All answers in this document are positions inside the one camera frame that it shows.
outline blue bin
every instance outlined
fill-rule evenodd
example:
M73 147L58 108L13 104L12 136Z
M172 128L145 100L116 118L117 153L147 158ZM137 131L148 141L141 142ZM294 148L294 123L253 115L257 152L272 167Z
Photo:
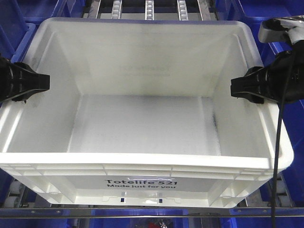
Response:
M3 203L10 189L13 178L5 171L0 169L0 203Z
M0 53L12 62L21 61L34 36L36 26L26 24L16 0L0 2Z
M71 219L0 219L0 228L72 228Z
M94 215L122 216L122 215L186 215L186 209L107 209L93 211ZM173 228L189 228L188 218L170 218ZM135 224L145 222L143 218L95 218L90 220L89 228L130 228Z
M238 20L250 27L260 53L265 45L257 37L262 21L304 14L301 0L217 0L216 8L220 20Z
M80 17L85 0L17 0L26 22L40 25L52 17Z
M271 218L221 218L222 228L271 227ZM304 218L276 218L277 228L302 228Z
M276 54L288 50L286 43L269 43L261 51L264 65L270 64ZM294 161L283 171L290 196L296 206L304 207L304 100L285 105L283 121L294 149Z

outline tote label area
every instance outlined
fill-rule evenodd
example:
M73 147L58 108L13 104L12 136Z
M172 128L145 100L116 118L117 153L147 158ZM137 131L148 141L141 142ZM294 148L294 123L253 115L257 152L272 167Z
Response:
M147 180L105 180L109 188L146 188L146 189L175 189L177 181L172 179L147 179Z
M211 179L176 177L124 177L107 176L101 184L103 189L116 190L172 190L208 191L214 183Z

